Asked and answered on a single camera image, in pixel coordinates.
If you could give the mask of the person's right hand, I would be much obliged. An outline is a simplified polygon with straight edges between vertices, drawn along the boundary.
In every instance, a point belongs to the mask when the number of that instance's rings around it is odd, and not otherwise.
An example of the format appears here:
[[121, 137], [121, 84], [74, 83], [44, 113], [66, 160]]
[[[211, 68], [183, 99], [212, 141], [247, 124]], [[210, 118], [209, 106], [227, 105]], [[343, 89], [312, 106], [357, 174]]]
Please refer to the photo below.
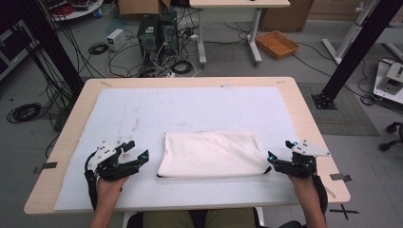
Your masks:
[[311, 178], [300, 179], [289, 176], [288, 179], [293, 184], [299, 197], [311, 197], [317, 193], [314, 181]]

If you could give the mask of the white table mat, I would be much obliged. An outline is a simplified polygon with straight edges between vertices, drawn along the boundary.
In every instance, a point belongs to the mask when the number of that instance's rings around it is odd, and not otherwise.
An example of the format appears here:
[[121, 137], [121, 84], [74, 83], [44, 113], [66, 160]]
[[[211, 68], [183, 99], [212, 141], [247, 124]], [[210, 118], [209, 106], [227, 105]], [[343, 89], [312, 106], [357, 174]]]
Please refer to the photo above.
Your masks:
[[214, 86], [192, 88], [104, 89], [86, 122], [70, 160], [57, 211], [87, 211], [91, 205], [84, 177], [86, 159], [102, 142], [113, 147], [134, 141], [122, 159], [147, 150], [149, 161], [132, 176], [117, 203], [121, 210], [223, 208], [294, 204], [287, 177], [270, 170], [232, 178], [178, 179], [158, 176], [166, 133], [253, 132], [267, 152], [287, 160], [286, 141], [297, 134], [278, 88]]

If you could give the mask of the person's left hand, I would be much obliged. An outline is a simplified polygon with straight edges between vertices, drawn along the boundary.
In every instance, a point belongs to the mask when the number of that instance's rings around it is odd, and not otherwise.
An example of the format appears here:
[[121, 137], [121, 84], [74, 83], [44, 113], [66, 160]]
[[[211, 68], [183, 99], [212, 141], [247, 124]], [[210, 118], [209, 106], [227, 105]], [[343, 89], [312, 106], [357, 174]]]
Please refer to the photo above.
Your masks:
[[103, 200], [118, 198], [127, 180], [128, 177], [115, 181], [107, 181], [99, 178], [97, 186], [98, 198]]

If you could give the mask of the black tape strip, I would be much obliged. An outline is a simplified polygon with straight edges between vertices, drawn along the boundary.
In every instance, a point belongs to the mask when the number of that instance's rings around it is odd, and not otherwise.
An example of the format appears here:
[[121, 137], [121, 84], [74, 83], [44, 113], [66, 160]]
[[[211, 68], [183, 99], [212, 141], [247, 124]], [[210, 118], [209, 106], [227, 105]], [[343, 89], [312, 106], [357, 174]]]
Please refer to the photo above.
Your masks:
[[347, 181], [351, 181], [351, 180], [352, 180], [352, 178], [350, 177], [350, 175], [344, 175], [344, 174], [342, 174], [342, 173], [331, 174], [330, 177], [331, 177], [331, 180], [332, 180], [332, 181], [344, 181], [344, 182], [347, 182]]
[[57, 167], [58, 162], [45, 162], [40, 167], [35, 167], [33, 169], [34, 174], [41, 174], [44, 169], [52, 169]]

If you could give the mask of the brown cardboard box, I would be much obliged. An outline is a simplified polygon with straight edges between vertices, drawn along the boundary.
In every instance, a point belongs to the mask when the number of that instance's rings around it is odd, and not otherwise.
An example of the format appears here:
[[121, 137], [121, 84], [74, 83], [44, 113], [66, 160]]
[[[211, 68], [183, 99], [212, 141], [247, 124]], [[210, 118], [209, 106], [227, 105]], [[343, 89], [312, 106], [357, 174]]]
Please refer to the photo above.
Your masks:
[[259, 20], [261, 31], [302, 32], [315, 0], [288, 0], [287, 8], [266, 9]]
[[159, 14], [169, 8], [171, 0], [118, 0], [121, 15]]

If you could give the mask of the person's khaki trousers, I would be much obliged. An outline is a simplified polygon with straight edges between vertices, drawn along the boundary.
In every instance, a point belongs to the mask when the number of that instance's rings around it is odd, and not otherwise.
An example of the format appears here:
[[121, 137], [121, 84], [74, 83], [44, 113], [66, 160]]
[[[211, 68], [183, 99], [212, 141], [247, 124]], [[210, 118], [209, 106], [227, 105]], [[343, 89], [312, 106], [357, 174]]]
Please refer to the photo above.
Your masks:
[[143, 228], [256, 228], [252, 208], [146, 212]]

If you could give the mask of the dark equipment rack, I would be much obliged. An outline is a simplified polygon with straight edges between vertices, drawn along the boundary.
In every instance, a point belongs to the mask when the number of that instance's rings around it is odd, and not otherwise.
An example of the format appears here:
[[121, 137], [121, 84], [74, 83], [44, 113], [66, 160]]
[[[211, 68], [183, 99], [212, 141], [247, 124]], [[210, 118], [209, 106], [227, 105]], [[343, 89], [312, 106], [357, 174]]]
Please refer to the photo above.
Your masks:
[[0, 25], [0, 81], [8, 76], [28, 55], [28, 48], [39, 45], [23, 20], [12, 27]]

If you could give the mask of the light wooden table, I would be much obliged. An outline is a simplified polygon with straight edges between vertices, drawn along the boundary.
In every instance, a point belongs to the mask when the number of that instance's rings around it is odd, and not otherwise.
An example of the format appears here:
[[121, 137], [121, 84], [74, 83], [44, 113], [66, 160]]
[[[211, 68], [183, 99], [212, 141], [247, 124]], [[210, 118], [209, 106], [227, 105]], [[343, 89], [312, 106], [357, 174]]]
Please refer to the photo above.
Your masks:
[[297, 134], [296, 139], [292, 142], [301, 143], [306, 140], [308, 143], [314, 143], [323, 149], [327, 148], [296, 81], [291, 77], [90, 79], [85, 83], [49, 156], [49, 162], [58, 162], [57, 167], [42, 171], [25, 205], [25, 213], [28, 215], [49, 215], [91, 211], [92, 207], [87, 211], [64, 212], [55, 210], [54, 206], [61, 192], [70, 160], [102, 90], [109, 88], [192, 88], [214, 86], [274, 86], [278, 88]]

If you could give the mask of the round white table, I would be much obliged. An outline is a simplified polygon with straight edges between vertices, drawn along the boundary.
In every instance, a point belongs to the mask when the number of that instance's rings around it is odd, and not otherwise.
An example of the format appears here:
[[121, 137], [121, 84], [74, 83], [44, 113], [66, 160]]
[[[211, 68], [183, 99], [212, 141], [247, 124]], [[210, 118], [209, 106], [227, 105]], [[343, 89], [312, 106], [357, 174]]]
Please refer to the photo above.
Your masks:
[[40, 0], [52, 21], [66, 21], [88, 15], [104, 0]]

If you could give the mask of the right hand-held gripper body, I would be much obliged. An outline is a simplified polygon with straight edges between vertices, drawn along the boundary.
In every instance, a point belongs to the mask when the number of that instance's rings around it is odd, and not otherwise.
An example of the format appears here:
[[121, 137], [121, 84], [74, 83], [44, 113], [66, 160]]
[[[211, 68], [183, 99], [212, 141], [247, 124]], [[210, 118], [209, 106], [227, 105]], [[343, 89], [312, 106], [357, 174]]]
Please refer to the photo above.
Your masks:
[[292, 151], [291, 160], [278, 159], [278, 163], [273, 167], [280, 173], [300, 179], [308, 178], [316, 173], [317, 157], [331, 156], [329, 151], [306, 140], [298, 142], [297, 146], [290, 150]]

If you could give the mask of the white power supply box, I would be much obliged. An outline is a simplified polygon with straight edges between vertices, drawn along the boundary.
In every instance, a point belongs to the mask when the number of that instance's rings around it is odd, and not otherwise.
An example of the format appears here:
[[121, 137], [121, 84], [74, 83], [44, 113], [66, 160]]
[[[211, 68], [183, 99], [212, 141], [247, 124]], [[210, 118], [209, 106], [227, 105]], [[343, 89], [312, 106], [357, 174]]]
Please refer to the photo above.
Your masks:
[[126, 44], [125, 32], [120, 28], [115, 29], [106, 39], [109, 48], [113, 51], [119, 50]]

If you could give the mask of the white desk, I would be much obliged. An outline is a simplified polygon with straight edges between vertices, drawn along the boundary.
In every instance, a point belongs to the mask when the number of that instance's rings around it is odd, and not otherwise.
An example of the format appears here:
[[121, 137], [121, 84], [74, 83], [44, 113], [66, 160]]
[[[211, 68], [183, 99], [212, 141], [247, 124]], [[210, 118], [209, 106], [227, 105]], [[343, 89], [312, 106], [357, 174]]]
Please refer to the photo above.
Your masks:
[[198, 10], [197, 48], [199, 63], [203, 67], [207, 63], [205, 41], [203, 40], [203, 24], [205, 22], [252, 22], [252, 30], [246, 36], [246, 43], [251, 49], [253, 64], [257, 66], [262, 62], [255, 42], [262, 10], [291, 6], [289, 0], [189, 0], [189, 4]]

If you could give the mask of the white tank top black trim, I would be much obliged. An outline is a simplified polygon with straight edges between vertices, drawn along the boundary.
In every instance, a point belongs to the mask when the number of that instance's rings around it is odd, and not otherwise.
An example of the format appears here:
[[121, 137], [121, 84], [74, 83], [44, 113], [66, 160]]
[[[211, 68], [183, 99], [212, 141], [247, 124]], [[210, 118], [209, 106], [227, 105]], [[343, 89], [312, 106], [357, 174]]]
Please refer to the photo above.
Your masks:
[[268, 162], [253, 132], [166, 133], [158, 176], [209, 179], [267, 173]]

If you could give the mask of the grey floor mat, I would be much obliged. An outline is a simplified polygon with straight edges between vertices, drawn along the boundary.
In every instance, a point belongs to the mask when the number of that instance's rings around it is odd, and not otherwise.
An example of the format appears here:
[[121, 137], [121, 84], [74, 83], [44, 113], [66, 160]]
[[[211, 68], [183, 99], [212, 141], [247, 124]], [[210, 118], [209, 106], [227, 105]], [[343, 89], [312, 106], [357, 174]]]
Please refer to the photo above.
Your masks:
[[325, 84], [298, 83], [297, 86], [313, 115], [322, 135], [378, 136], [376, 128], [351, 91], [343, 87], [335, 99], [335, 107], [319, 109], [313, 96], [320, 93]]

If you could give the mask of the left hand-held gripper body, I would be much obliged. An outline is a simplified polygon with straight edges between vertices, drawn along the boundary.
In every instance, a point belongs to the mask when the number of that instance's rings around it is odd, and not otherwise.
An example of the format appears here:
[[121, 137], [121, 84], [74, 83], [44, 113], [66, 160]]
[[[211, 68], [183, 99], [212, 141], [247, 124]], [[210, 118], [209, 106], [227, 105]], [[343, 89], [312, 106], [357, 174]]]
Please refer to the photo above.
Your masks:
[[102, 142], [86, 159], [86, 180], [96, 181], [101, 177], [105, 181], [117, 181], [139, 172], [140, 167], [134, 161], [120, 163], [121, 154], [107, 142]]

